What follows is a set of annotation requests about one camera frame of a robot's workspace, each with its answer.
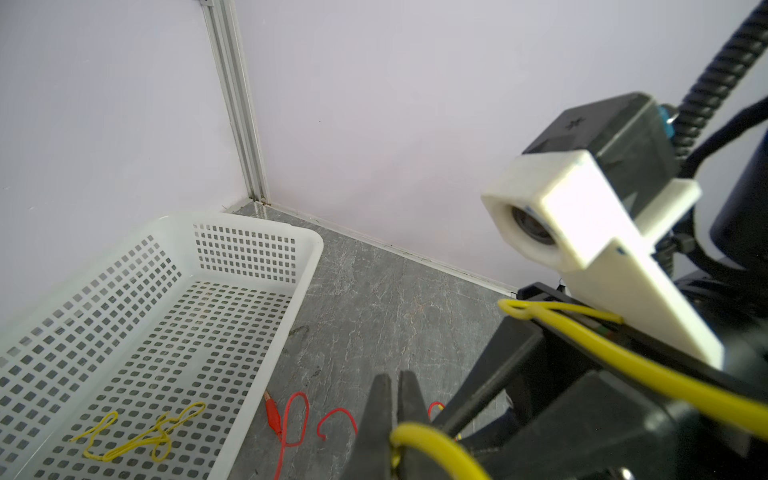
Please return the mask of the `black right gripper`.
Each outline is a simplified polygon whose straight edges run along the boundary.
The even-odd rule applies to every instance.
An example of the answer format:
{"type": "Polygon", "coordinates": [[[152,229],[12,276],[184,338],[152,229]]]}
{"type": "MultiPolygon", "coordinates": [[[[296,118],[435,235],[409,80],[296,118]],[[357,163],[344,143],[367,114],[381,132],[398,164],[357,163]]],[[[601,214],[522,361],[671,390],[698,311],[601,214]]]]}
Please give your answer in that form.
{"type": "MultiPolygon", "coordinates": [[[[631,326],[606,339],[750,400],[767,399],[767,296],[720,281],[674,286],[724,346],[715,369],[631,326]]],[[[502,321],[434,426],[462,430],[500,393],[498,419],[461,445],[494,479],[763,479],[767,443],[666,396],[540,320],[502,321]]]]}

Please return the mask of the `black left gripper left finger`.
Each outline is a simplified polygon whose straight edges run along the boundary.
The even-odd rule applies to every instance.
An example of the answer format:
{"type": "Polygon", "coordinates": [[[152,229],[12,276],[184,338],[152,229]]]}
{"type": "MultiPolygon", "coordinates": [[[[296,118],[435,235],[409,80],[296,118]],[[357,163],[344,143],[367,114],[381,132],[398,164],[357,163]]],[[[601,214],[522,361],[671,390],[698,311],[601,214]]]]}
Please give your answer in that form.
{"type": "Polygon", "coordinates": [[[368,395],[358,434],[342,479],[391,478],[392,384],[388,374],[376,375],[368,395]]]}

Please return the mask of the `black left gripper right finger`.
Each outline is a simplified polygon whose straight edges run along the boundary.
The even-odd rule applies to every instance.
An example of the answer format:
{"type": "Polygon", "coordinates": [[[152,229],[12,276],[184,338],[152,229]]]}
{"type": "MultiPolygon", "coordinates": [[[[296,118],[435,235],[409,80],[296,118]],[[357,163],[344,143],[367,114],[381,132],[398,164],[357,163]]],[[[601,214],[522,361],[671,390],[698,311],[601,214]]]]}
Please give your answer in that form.
{"type": "Polygon", "coordinates": [[[449,479],[445,469],[424,451],[430,440],[427,407],[417,376],[402,371],[397,392],[398,479],[449,479]]]}

